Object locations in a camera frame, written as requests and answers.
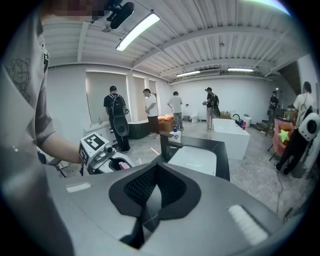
ceiling light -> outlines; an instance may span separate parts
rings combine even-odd
[[[140,21],[130,32],[127,34],[122,41],[116,47],[116,50],[119,52],[123,52],[127,46],[135,40],[143,31],[147,28],[151,27],[153,24],[158,22],[160,18],[154,13],[150,13],[147,17],[145,17],[142,21]]]
[[[199,70],[191,71],[191,72],[187,72],[187,73],[177,74],[176,77],[179,78],[179,77],[189,76],[189,75],[198,74],[198,73],[200,73]]]
[[[253,72],[252,68],[236,68],[236,67],[229,67],[228,71],[239,71],[239,72]]]

star-shaped pillow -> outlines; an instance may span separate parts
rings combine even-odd
[[[281,142],[284,143],[285,141],[289,141],[289,131],[285,131],[285,130],[280,130],[279,136],[281,138]]]

pants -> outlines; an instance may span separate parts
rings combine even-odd
[[[182,124],[182,113],[173,113],[174,123],[177,128],[183,129],[184,125]]]
[[[130,146],[129,146],[128,136],[122,137],[117,133],[117,131],[115,129],[115,124],[114,124],[114,119],[113,118],[110,118],[109,122],[110,122],[112,130],[114,131],[114,135],[115,135],[116,141],[118,142],[119,150],[121,152],[129,151],[130,150]]]
[[[293,156],[293,159],[288,164],[288,167],[284,170],[284,174],[287,175],[290,173],[296,165],[299,163],[302,155],[304,154],[308,141],[299,133],[298,129],[293,131],[293,134],[290,138],[288,145],[286,146],[284,153],[280,159],[280,162],[276,165],[278,170],[284,165],[284,163],[289,159],[290,156]]]
[[[212,128],[212,119],[215,118],[214,108],[207,107],[206,108],[206,128]]]
[[[149,124],[150,124],[150,130],[152,133],[159,134],[159,122],[158,122],[158,116],[148,116]]]

spray bottle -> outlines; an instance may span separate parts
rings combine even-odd
[[[181,131],[177,130],[177,126],[176,125],[173,126],[173,131],[170,132],[170,134],[172,134],[173,137],[169,138],[169,141],[178,142],[178,143],[181,142]]]

wall-mounted toilet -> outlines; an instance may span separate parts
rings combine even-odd
[[[190,117],[191,117],[192,123],[197,123],[199,119],[198,111],[194,110]]]

